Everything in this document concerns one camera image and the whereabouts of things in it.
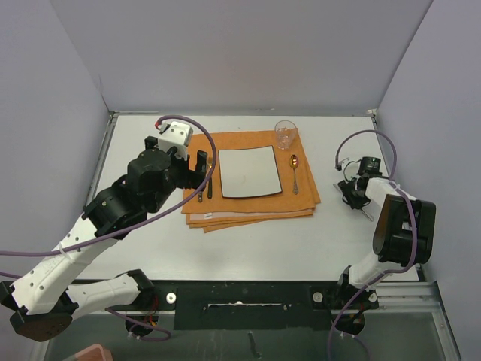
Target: screw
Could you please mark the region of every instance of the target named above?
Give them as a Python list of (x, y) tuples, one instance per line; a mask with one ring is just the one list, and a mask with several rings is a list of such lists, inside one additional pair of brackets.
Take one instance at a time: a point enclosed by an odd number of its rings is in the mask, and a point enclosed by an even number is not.
[(314, 300), (314, 302), (320, 303), (320, 302), (322, 302), (322, 299), (323, 299), (323, 298), (324, 298), (324, 296), (323, 296), (322, 293), (320, 293), (320, 292), (315, 292), (315, 293), (313, 294), (313, 300)]
[(165, 297), (167, 299), (167, 303), (169, 305), (172, 305), (175, 303), (175, 300), (177, 299), (177, 296), (175, 296), (175, 293), (169, 293), (167, 295), (167, 297)]

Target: orange placemat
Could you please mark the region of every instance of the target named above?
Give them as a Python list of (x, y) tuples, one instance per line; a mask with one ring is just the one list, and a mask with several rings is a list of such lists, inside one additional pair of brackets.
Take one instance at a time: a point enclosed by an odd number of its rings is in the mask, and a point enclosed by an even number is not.
[(217, 224), (227, 224), (227, 223), (235, 223), (235, 222), (252, 222), (255, 220), (279, 220), (283, 218), (294, 218), (294, 217), (302, 217), (312, 215), (314, 212), (313, 208), (303, 209), (300, 211), (293, 211), (293, 212), (285, 212), (285, 213), (270, 213), (265, 215), (256, 215), (251, 217), (219, 217), (215, 220), (190, 220), (187, 223), (189, 224), (190, 228), (200, 228), (204, 226), (214, 226)]
[[(312, 216), (313, 212), (310, 212), (310, 214), (305, 214), (305, 215), (299, 215), (296, 217), (308, 217)], [(248, 220), (248, 221), (240, 221), (240, 222), (230, 222), (230, 223), (221, 223), (218, 225), (213, 225), (213, 226), (205, 226), (204, 228), (204, 233), (212, 232), (212, 231), (218, 231), (220, 229), (225, 229), (225, 228), (231, 228), (231, 227), (237, 227), (237, 226), (245, 226), (247, 224), (253, 224), (253, 223), (259, 223), (259, 222), (264, 222), (266, 220)]]
[[(273, 130), (262, 132), (227, 132), (213, 133), (217, 150), (235, 150), (273, 145), (277, 169), (283, 191), (278, 194), (248, 199), (229, 199), (222, 197), (220, 183), (220, 170), (217, 166), (213, 174), (213, 198), (204, 197), (203, 202), (189, 202), (182, 208), (184, 214), (205, 214), (217, 211), (232, 212), (290, 212), (315, 208), (320, 202), (319, 193), (310, 172), (307, 157), (298, 135), (288, 150), (275, 147), (275, 132)], [(197, 150), (210, 148), (203, 135), (194, 135), (189, 145), (191, 159), (196, 159)], [(296, 171), (299, 193), (292, 192), (293, 170), (289, 167), (292, 154), (299, 158), (299, 167)], [(193, 190), (184, 190), (184, 198)]]

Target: cable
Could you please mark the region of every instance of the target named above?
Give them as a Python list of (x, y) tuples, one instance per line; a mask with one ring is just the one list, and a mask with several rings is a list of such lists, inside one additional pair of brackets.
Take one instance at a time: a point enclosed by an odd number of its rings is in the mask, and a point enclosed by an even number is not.
[(370, 310), (371, 308), (372, 308), (371, 305), (369, 305), (369, 306), (367, 306), (367, 307), (362, 307), (361, 310), (359, 310), (358, 313), (355, 314), (352, 318), (353, 318), (354, 320), (360, 318), (360, 316), (362, 316), (362, 314), (363, 314), (364, 312), (366, 312), (367, 310)]
[(405, 273), (405, 272), (407, 272), (414, 265), (414, 262), (416, 260), (416, 251), (417, 251), (417, 246), (418, 246), (418, 234), (417, 234), (416, 217), (414, 215), (413, 205), (411, 205), (411, 201), (410, 201), (409, 197), (407, 196), (407, 194), (404, 191), (400, 190), (398, 185), (393, 181), (393, 176), (394, 176), (394, 173), (395, 173), (395, 170), (396, 170), (396, 163), (398, 161), (398, 153), (396, 152), (396, 148), (394, 146), (394, 143), (392, 143), (391, 139), (387, 135), (385, 135), (384, 133), (379, 132), (377, 130), (363, 130), (363, 131), (356, 132), (356, 133), (350, 135), (349, 137), (347, 137), (341, 143), (341, 145), (337, 149), (336, 159), (335, 159), (336, 168), (338, 166), (339, 152), (340, 152), (340, 149), (342, 148), (342, 146), (352, 137), (354, 137), (356, 135), (359, 135), (359, 134), (362, 134), (362, 133), (367, 133), (367, 132), (372, 132), (372, 133), (376, 133), (378, 135), (383, 136), (389, 142), (389, 144), (392, 147), (392, 153), (394, 155), (394, 158), (393, 158), (393, 162), (392, 162), (392, 171), (391, 171), (391, 174), (389, 175), (389, 184), (395, 189), (396, 192), (398, 192), (398, 194), (401, 197), (403, 197), (403, 199), (404, 199), (404, 201), (406, 202), (406, 205), (407, 205), (407, 211), (409, 213), (409, 218), (410, 218), (411, 228), (412, 228), (412, 233), (413, 233), (413, 243), (411, 245), (411, 256), (410, 256), (410, 259), (409, 259), (409, 262), (407, 263), (407, 265), (405, 267), (403, 267), (402, 269), (399, 269), (399, 270), (388, 269), (388, 270), (385, 270), (385, 271), (379, 273), (371, 282), (369, 282), (368, 284), (365, 284), (363, 287), (361, 287), (354, 294), (354, 296), (352, 296), (351, 299), (344, 305), (344, 307), (342, 307), (339, 314), (337, 314), (334, 322), (332, 323), (331, 329), (329, 330), (329, 336), (328, 336), (328, 359), (329, 359), (329, 361), (331, 360), (331, 344), (332, 344), (332, 336), (334, 334), (334, 330), (336, 329), (337, 322), (339, 322), (339, 319), (342, 317), (344, 312), (346, 312), (347, 308), (349, 308), (349, 306), (355, 301), (355, 299), (357, 299), (358, 296), (361, 293), (363, 293), (369, 286), (378, 282), (385, 275), (392, 274), (392, 273)]
[(13, 275), (11, 273), (1, 272), (1, 271), (0, 271), (0, 276), (7, 277), (7, 278), (15, 278), (15, 279), (18, 279), (18, 278), (22, 277), (22, 276), (19, 276), (19, 275)]
[(386, 139), (389, 143), (389, 145), (391, 146), (392, 148), (392, 169), (391, 169), (391, 173), (389, 174), (389, 180), (392, 181), (394, 178), (394, 173), (396, 172), (396, 165), (398, 164), (398, 152), (396, 151), (396, 147), (394, 146), (394, 143), (392, 142), (391, 138), (388, 137), (386, 134), (384, 134), (383, 132), (380, 132), (379, 130), (374, 130), (374, 129), (366, 129), (366, 130), (361, 130), (359, 132), (356, 132), (354, 134), (351, 134), (349, 137), (347, 137), (346, 139), (343, 140), (343, 142), (340, 144), (339, 148), (337, 149), (337, 152), (336, 152), (336, 157), (334, 159), (335, 161), (335, 168), (340, 171), (342, 169), (340, 163), (339, 163), (339, 152), (340, 152), (340, 149), (345, 145), (345, 143), (359, 135), (359, 134), (363, 134), (363, 133), (376, 133), (378, 135), (380, 135), (381, 137), (383, 137), (384, 139)]
[(164, 338), (151, 338), (151, 337), (141, 337), (140, 339), (142, 341), (147, 341), (147, 342), (162, 342), (162, 341), (167, 341), (171, 338), (172, 334), (169, 330), (167, 329), (163, 329), (162, 327), (158, 327), (158, 326), (152, 326), (152, 325), (149, 325), (148, 323), (143, 323), (141, 321), (137, 321), (137, 320), (134, 320), (133, 318), (130, 318), (129, 316), (126, 316), (124, 314), (120, 314), (119, 312), (117, 311), (114, 311), (113, 309), (111, 308), (105, 308), (105, 310), (109, 313), (111, 313), (112, 315), (114, 316), (117, 316), (117, 317), (120, 317), (124, 320), (127, 320), (128, 322), (132, 322), (138, 326), (142, 326), (146, 329), (153, 329), (154, 331), (159, 331), (159, 332), (162, 332), (162, 333), (165, 333), (167, 336), (165, 336)]
[(347, 177), (346, 177), (346, 169), (347, 169), (347, 167), (349, 166), (349, 164), (359, 163), (359, 162), (361, 162), (361, 160), (362, 160), (362, 159), (360, 159), (360, 160), (351, 160), (350, 162), (348, 162), (348, 163), (346, 164), (346, 166), (344, 167), (344, 170), (343, 170), (344, 180), (345, 180), (346, 182), (349, 182), (349, 180), (348, 180)]
[(149, 318), (152, 321), (152, 316), (156, 313), (157, 308), (159, 307), (159, 297), (156, 295), (153, 299), (153, 304), (152, 307), (150, 308), (150, 311), (147, 312), (144, 318), (144, 322), (146, 323)]
[[(160, 214), (157, 214), (156, 216), (154, 216), (154, 217), (152, 217), (148, 220), (145, 220), (145, 221), (137, 223), (133, 226), (121, 229), (119, 231), (109, 233), (108, 235), (103, 235), (101, 237), (93, 238), (91, 240), (81, 242), (81, 243), (76, 244), (74, 246), (65, 247), (63, 249), (64, 252), (71, 252), (73, 250), (77, 250), (77, 249), (82, 248), (82, 247), (91, 246), (92, 244), (96, 244), (96, 243), (105, 241), (109, 238), (116, 237), (118, 235), (123, 235), (124, 233), (133, 231), (135, 229), (146, 226), (147, 224), (155, 222), (156, 220), (158, 220), (162, 217), (165, 217), (166, 215), (172, 213), (173, 211), (176, 211), (177, 209), (179, 209), (180, 207), (185, 205), (188, 201), (190, 201), (192, 198), (194, 198), (199, 192), (201, 192), (202, 189), (205, 188), (207, 182), (212, 178), (213, 171), (214, 171), (214, 169), (216, 167), (216, 164), (217, 164), (217, 150), (216, 150), (216, 145), (213, 142), (212, 136), (201, 124), (197, 123), (195, 120), (192, 120), (188, 117), (184, 117), (182, 115), (165, 115), (163, 117), (160, 117), (156, 121), (156, 127), (159, 124), (161, 124), (164, 120), (169, 120), (169, 119), (183, 120), (184, 122), (191, 123), (192, 125), (198, 127), (205, 134), (205, 136), (207, 137), (207, 139), (210, 143), (210, 147), (212, 149), (212, 168), (210, 169), (209, 173), (207, 173), (207, 176), (204, 179), (204, 181), (201, 183), (201, 185), (199, 187), (197, 187), (197, 189), (193, 193), (191, 193), (190, 196), (187, 196), (184, 200), (177, 203), (175, 206), (169, 208), (166, 211), (163, 211)], [(53, 251), (50, 251), (50, 252), (15, 252), (15, 251), (8, 251), (8, 250), (0, 250), (0, 256), (12, 256), (12, 257), (49, 257), (49, 256), (57, 256), (59, 254), (61, 254), (61, 252), (59, 250), (53, 250)]]
[(371, 361), (371, 352), (369, 351), (368, 346), (363, 341), (361, 341), (361, 339), (358, 336), (354, 336), (354, 335), (351, 335), (351, 336), (362, 346), (362, 348), (364, 348), (364, 350), (366, 351), (366, 354), (368, 355), (368, 360)]

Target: white table surface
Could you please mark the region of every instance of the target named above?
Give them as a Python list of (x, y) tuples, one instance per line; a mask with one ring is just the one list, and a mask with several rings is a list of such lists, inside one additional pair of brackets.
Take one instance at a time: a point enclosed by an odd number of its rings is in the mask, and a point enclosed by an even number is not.
[[(126, 173), (127, 164), (144, 150), (144, 139), (158, 133), (159, 116), (121, 115), (110, 143), (98, 191)], [(343, 175), (334, 170), (334, 155), (345, 137), (372, 129), (369, 117), (192, 117), (210, 132), (274, 129), (279, 120), (294, 122), (309, 159), (322, 203), (313, 217), (269, 220), (248, 226), (203, 233), (190, 229), (180, 210), (139, 230), (105, 251), (79, 278), (105, 279), (141, 268), (150, 279), (203, 281), (337, 281), (341, 272), (372, 249), (380, 209), (360, 211), (341, 201), (333, 187)], [(382, 158), (375, 134), (349, 141), (340, 159), (362, 156)], [(176, 190), (163, 210), (182, 199)], [(417, 281), (415, 269), (388, 281)]]

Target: cloth stack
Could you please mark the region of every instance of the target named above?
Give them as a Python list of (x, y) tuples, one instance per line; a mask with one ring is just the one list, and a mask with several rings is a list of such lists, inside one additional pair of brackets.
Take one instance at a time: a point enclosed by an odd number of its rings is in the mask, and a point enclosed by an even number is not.
[[(223, 198), (220, 167), (217, 166), (212, 178), (212, 199), (207, 197), (206, 188), (202, 202), (198, 202), (197, 198), (194, 198), (182, 208), (182, 213), (186, 214), (187, 224), (190, 228), (203, 228), (204, 232), (212, 232), (266, 220), (313, 215), (316, 204), (321, 202), (321, 198), (299, 135), (295, 137), (288, 150), (280, 150), (276, 147), (276, 133), (273, 130), (213, 133), (212, 137), (216, 143), (217, 151), (273, 146), (283, 191), (278, 194), (255, 198)], [(209, 149), (209, 142), (204, 135), (193, 135), (189, 145), (191, 161), (196, 161), (198, 150), (209, 153)], [(299, 188), (297, 195), (292, 192), (294, 171), (289, 166), (289, 159), (292, 154), (295, 154), (299, 159), (299, 167), (296, 169)], [(192, 192), (193, 190), (184, 190), (184, 198)]]

